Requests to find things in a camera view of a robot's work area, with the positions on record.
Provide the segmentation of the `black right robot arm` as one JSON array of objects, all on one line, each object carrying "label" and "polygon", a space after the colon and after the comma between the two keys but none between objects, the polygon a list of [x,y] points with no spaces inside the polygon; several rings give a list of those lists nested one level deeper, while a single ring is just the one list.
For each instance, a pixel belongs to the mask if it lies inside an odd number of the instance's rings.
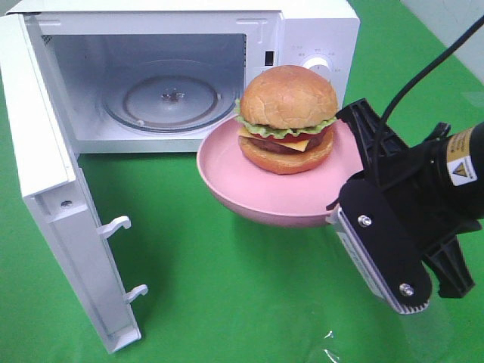
[{"label": "black right robot arm", "polygon": [[440,123],[409,147],[389,127],[376,140],[380,117],[364,99],[337,118],[352,132],[362,163],[338,201],[391,295],[422,303],[435,275],[441,297],[465,296],[474,282],[458,235],[481,229],[482,125],[452,134]]}]

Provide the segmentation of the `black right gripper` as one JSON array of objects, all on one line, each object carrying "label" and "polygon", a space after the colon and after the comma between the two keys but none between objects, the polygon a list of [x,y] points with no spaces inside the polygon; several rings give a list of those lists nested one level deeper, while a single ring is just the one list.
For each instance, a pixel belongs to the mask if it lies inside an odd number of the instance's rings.
[{"label": "black right gripper", "polygon": [[482,129],[452,136],[435,129],[423,143],[408,147],[384,126],[376,145],[380,117],[365,98],[336,116],[355,138],[363,175],[382,192],[437,277],[439,296],[465,297],[475,283],[457,235],[482,227]]}]

